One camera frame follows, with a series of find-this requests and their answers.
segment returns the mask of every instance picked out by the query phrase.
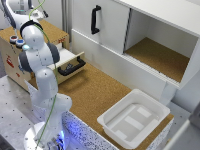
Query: cork shelf liner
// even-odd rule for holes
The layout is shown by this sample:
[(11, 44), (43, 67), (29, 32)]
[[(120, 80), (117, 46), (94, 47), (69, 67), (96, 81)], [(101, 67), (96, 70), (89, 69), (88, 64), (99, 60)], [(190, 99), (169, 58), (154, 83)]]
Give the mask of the cork shelf liner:
[[(105, 134), (97, 118), (129, 92), (131, 89), (90, 64), (59, 85), (59, 93), (72, 98), (70, 111), (120, 150), (123, 148)], [(168, 115), (136, 150), (146, 149), (172, 119), (173, 115)]]
[(125, 51), (125, 53), (178, 82), (181, 82), (190, 60), (188, 57), (149, 38), (144, 38), (142, 41)]
[[(44, 32), (48, 35), (49, 40), (51, 43), (54, 41), (57, 41), (58, 39), (68, 36), (68, 34), (54, 25), (50, 24), (49, 22), (42, 20), (40, 21), (41, 26), (43, 27)], [(6, 40), (8, 43), (10, 43), (10, 36), (15, 35), (15, 32), (12, 27), (6, 28), (2, 31), (0, 31), (0, 37), (2, 37), (4, 40)], [(20, 32), (17, 31), (17, 35), (20, 39), (22, 37), (20, 36)]]

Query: drawer handle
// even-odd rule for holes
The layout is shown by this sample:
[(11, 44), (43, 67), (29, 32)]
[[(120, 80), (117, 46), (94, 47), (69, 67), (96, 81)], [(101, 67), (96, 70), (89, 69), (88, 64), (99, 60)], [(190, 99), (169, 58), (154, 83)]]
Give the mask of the drawer handle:
[(68, 76), (71, 73), (75, 72), (76, 70), (80, 69), (81, 67), (85, 66), (86, 62), (80, 58), (80, 56), (77, 57), (77, 61), (79, 62), (78, 65), (74, 66), (73, 68), (69, 68), (66, 70), (62, 70), (61, 67), (58, 67), (58, 72), (63, 76)]
[(96, 12), (101, 10), (101, 7), (96, 5), (96, 8), (92, 10), (92, 24), (91, 24), (91, 31), (92, 34), (98, 33), (100, 30), (96, 28)]

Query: white plastic bin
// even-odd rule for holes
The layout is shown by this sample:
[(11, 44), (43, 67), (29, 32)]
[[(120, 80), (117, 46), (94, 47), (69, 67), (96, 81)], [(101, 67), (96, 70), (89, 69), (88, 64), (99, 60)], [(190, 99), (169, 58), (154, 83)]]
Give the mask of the white plastic bin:
[(97, 120), (122, 147), (135, 149), (169, 113), (169, 108), (134, 89)]

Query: black handle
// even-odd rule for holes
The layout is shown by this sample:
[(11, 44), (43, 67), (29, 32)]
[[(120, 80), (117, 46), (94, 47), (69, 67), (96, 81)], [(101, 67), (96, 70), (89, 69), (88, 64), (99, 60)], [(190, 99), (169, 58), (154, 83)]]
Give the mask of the black handle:
[(77, 57), (77, 61), (79, 62), (78, 65), (74, 66), (73, 68), (69, 68), (67, 69), (66, 67), (66, 70), (62, 70), (61, 67), (58, 68), (58, 72), (63, 75), (63, 76), (68, 76), (70, 75), (71, 73), (75, 72), (76, 70), (80, 69), (81, 67), (85, 66), (86, 62), (83, 61), (80, 56)]
[(98, 33), (100, 30), (96, 28), (96, 12), (101, 10), (101, 7), (96, 5), (96, 8), (92, 10), (92, 24), (91, 24), (91, 31), (92, 34)]

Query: white robotic arm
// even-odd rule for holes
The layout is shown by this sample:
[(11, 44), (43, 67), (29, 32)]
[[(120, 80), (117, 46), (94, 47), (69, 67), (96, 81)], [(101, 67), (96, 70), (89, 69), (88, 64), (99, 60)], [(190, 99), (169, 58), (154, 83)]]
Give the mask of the white robotic arm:
[[(4, 11), (11, 26), (14, 29), (20, 30), (26, 45), (30, 47), (30, 50), (20, 53), (18, 60), (20, 66), (25, 71), (35, 73), (38, 90), (27, 83), (32, 103), (37, 107), (46, 108), (46, 119), (54, 106), (40, 142), (40, 145), (48, 147), (47, 143), (53, 138), (55, 139), (62, 130), (62, 113), (68, 111), (72, 106), (70, 97), (57, 94), (58, 86), (56, 77), (53, 71), (47, 67), (60, 60), (59, 51), (55, 45), (45, 43), (43, 33), (40, 30), (42, 27), (37, 19), (31, 17), (30, 21), (28, 15), (14, 13), (16, 10), (24, 9), (27, 11), (31, 9), (31, 0), (0, 0), (0, 8)], [(42, 132), (43, 128), (38, 132), (35, 139), (40, 139)]]

